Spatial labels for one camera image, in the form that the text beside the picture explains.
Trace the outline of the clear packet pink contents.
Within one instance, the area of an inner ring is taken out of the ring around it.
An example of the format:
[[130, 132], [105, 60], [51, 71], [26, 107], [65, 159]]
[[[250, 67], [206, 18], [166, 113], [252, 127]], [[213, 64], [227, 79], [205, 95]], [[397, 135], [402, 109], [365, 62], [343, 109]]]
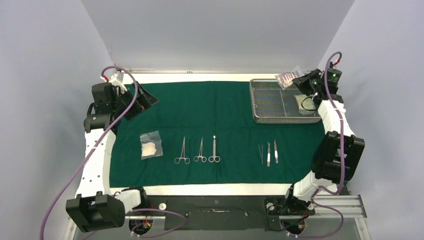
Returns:
[[295, 78], [299, 78], [303, 75], [303, 72], [299, 65], [295, 66], [291, 71], [286, 71], [275, 75], [279, 86], [285, 90], [293, 84]]

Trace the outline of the metal wire mesh tray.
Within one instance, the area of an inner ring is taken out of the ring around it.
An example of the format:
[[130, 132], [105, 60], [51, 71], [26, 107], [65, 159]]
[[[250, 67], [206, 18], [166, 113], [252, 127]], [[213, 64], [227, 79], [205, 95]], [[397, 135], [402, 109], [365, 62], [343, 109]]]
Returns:
[[276, 79], [252, 79], [249, 93], [256, 123], [313, 124], [321, 120], [317, 112], [300, 112], [296, 96], [302, 93], [295, 86], [283, 89]]

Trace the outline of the clear gauze packet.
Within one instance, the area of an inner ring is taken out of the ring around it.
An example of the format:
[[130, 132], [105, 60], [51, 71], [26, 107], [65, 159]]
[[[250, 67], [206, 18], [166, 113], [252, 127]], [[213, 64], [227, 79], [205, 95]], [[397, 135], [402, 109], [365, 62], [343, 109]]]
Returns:
[[162, 139], [158, 130], [141, 134], [139, 140], [142, 160], [164, 155]]

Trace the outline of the dark green surgical cloth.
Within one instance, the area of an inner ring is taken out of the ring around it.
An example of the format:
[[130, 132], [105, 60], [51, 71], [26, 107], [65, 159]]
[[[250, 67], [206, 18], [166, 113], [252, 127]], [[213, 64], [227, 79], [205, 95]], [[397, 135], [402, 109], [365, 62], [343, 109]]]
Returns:
[[[259, 124], [252, 116], [248, 82], [150, 83], [159, 102], [122, 120], [113, 146], [109, 183], [117, 187], [189, 184], [293, 184], [311, 169], [324, 138], [321, 122]], [[140, 135], [159, 131], [163, 156], [141, 159]], [[213, 136], [220, 162], [209, 162]], [[190, 164], [175, 164], [185, 137]], [[194, 162], [203, 138], [205, 163]], [[278, 151], [275, 163], [274, 140]], [[267, 150], [270, 142], [270, 167]], [[263, 145], [263, 164], [258, 145]]]

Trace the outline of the steel forceps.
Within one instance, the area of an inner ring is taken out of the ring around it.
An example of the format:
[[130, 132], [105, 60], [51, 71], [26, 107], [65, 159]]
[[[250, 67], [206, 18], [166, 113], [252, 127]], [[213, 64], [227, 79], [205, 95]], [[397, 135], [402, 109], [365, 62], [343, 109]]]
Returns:
[[184, 136], [183, 137], [183, 140], [182, 140], [180, 156], [179, 157], [176, 157], [174, 159], [174, 163], [176, 165], [177, 164], [180, 164], [181, 162], [184, 162], [186, 165], [188, 165], [191, 162], [190, 158], [186, 157], [186, 148], [185, 148], [185, 146], [186, 146], [186, 137]]

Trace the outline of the steel haemostat clamp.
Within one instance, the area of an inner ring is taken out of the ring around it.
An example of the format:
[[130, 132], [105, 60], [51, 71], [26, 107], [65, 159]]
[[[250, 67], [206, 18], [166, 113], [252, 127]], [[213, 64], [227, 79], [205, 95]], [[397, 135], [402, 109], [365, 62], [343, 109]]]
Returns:
[[200, 161], [202, 163], [205, 163], [207, 161], [207, 158], [205, 156], [203, 156], [203, 143], [204, 143], [204, 138], [202, 137], [201, 141], [200, 141], [200, 145], [199, 145], [198, 154], [193, 157], [194, 162]]

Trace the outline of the thin steel tweezers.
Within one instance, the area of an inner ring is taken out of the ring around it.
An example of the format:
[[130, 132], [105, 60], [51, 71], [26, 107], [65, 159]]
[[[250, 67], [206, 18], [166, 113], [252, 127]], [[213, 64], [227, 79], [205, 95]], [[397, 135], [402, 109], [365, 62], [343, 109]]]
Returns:
[[264, 164], [264, 149], [263, 149], [263, 145], [259, 144], [258, 145], [258, 149], [259, 149], [259, 155], [260, 155], [260, 160], [261, 160], [261, 164]]

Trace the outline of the steel surgical scissors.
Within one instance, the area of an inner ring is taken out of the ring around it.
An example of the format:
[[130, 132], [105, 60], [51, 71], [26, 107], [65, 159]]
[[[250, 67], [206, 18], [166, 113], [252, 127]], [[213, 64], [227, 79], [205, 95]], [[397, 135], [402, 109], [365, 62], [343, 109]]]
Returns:
[[221, 157], [217, 155], [217, 137], [214, 135], [212, 142], [212, 155], [208, 158], [210, 163], [219, 163], [221, 161]]

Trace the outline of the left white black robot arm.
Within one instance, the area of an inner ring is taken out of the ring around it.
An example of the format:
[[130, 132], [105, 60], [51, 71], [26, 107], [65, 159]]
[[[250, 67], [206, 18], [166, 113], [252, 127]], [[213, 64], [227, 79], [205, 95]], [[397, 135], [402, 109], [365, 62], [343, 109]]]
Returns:
[[149, 201], [143, 187], [122, 190], [115, 195], [110, 187], [112, 151], [121, 119], [133, 119], [158, 102], [139, 83], [134, 91], [112, 82], [92, 86], [93, 102], [83, 121], [85, 159], [75, 197], [66, 201], [65, 210], [83, 233], [122, 227], [126, 214], [143, 215]]

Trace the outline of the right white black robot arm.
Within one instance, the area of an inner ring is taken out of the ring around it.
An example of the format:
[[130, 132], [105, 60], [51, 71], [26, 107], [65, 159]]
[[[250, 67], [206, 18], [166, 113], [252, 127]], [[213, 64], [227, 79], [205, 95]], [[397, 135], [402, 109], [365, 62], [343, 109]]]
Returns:
[[282, 207], [289, 215], [308, 211], [312, 199], [333, 184], [342, 189], [353, 178], [365, 149], [364, 139], [351, 130], [344, 100], [337, 94], [341, 76], [338, 69], [317, 68], [293, 79], [300, 92], [314, 103], [325, 135], [313, 155], [310, 172], [286, 192]]

